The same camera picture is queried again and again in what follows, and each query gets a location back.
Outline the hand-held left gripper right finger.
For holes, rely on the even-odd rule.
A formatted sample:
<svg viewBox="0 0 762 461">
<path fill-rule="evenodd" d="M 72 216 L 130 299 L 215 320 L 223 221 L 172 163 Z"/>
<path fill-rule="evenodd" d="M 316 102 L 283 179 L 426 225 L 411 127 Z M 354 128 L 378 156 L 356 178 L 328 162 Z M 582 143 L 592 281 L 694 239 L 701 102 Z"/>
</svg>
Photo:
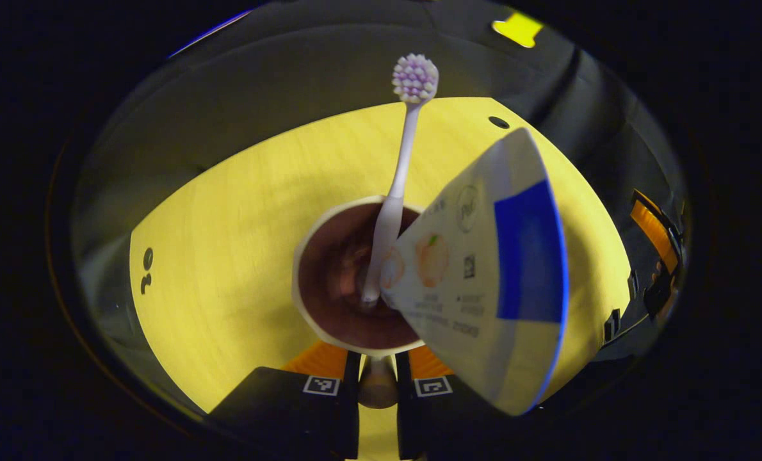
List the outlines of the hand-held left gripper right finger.
<svg viewBox="0 0 762 461">
<path fill-rule="evenodd" d="M 425 345 L 395 359 L 401 459 L 484 459 L 535 424 L 533 412 L 508 416 L 489 405 Z"/>
</svg>

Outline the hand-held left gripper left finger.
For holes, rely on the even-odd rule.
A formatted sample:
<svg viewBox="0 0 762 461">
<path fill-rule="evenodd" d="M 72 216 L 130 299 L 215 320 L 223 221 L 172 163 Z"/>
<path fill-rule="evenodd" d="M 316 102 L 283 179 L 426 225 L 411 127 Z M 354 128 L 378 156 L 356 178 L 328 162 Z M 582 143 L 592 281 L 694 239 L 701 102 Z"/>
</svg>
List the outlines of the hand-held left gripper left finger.
<svg viewBox="0 0 762 461">
<path fill-rule="evenodd" d="M 355 459 L 360 361 L 318 341 L 284 367 L 255 368 L 209 419 L 262 459 Z"/>
</svg>

